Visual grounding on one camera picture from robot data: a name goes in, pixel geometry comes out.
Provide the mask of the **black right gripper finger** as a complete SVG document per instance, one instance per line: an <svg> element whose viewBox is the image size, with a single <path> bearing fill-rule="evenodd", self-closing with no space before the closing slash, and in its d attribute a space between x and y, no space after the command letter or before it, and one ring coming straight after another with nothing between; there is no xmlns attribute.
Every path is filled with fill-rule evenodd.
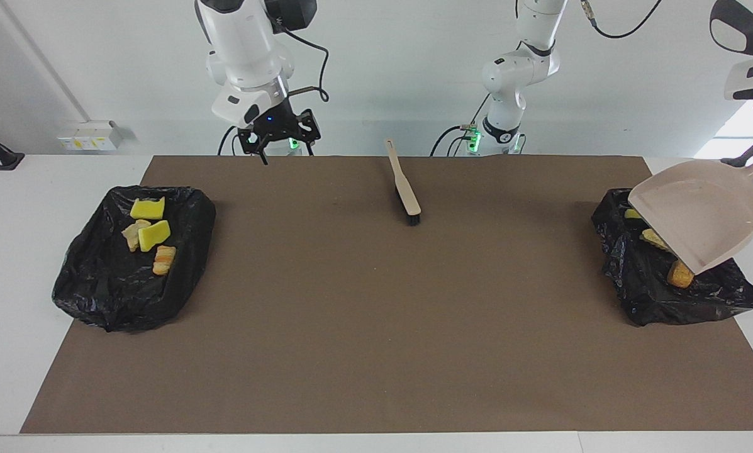
<svg viewBox="0 0 753 453"><path fill-rule="evenodd" d="M304 144L308 155L314 155L313 147L321 138L321 132L312 109L305 109L295 117L292 140Z"/></svg>
<svg viewBox="0 0 753 453"><path fill-rule="evenodd" d="M238 127L238 140L243 147L243 153L247 155L257 155L264 165L268 165L266 147L272 140L272 135L270 133L258 134L252 129Z"/></svg>

